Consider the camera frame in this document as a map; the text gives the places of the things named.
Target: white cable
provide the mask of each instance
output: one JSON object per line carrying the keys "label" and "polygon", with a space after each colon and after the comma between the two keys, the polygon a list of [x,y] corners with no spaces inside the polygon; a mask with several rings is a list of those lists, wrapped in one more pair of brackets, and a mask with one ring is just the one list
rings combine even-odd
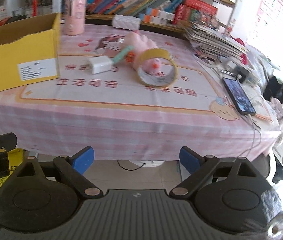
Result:
{"label": "white cable", "polygon": [[254,146],[254,143],[255,143],[255,124],[254,124],[254,121],[252,120],[252,117],[251,115],[249,114],[249,119],[251,120],[251,124],[249,124],[242,116],[242,119],[245,121],[246,124],[248,124],[249,126],[251,126],[253,128],[253,131],[254,131],[254,135],[253,135],[253,139],[252,139],[252,144],[251,144],[251,147],[245,151],[243,151],[239,156],[242,156],[245,152],[248,151],[248,153],[246,154],[246,157],[250,154],[250,151],[256,147],[258,147],[260,144],[261,144],[261,133],[260,131],[257,129],[257,132],[259,133],[259,143],[257,145]]}

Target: wall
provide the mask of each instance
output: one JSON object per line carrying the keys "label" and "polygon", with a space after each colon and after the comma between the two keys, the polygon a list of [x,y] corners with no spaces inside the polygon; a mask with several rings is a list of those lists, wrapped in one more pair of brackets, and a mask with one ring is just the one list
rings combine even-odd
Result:
{"label": "wall", "polygon": [[252,30],[261,0],[242,0],[242,6],[237,14],[236,24],[233,28],[232,36],[239,37],[243,41],[247,40],[249,32]]}

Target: masking tape roll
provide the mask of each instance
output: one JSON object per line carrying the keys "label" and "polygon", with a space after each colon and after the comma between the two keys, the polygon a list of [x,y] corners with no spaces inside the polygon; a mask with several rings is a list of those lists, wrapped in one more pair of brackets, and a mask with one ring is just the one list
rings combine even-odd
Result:
{"label": "masking tape roll", "polygon": [[[172,64],[173,68],[167,75],[163,77],[152,76],[151,74],[145,72],[141,67],[144,61],[149,60],[151,58],[166,59]],[[137,69],[138,78],[140,82],[146,86],[155,88],[168,87],[177,79],[178,70],[176,63],[172,59],[169,52],[165,49],[148,49],[144,51],[136,60],[136,64],[139,66]]]}

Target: red bottle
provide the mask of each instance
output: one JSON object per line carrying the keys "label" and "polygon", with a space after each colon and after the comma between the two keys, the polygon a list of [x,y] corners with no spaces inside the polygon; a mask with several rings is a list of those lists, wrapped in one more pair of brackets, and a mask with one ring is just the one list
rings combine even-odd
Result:
{"label": "red bottle", "polygon": [[37,0],[33,0],[33,16],[37,16]]}

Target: metal screw head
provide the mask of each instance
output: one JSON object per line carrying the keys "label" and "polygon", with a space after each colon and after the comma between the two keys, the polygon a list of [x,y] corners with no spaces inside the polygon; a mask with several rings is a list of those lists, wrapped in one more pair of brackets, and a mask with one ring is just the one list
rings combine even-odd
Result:
{"label": "metal screw head", "polygon": [[101,191],[99,188],[96,187],[89,187],[85,189],[85,194],[88,196],[97,196]]}
{"label": "metal screw head", "polygon": [[184,196],[188,193],[188,190],[184,187],[176,187],[172,190],[175,195]]}

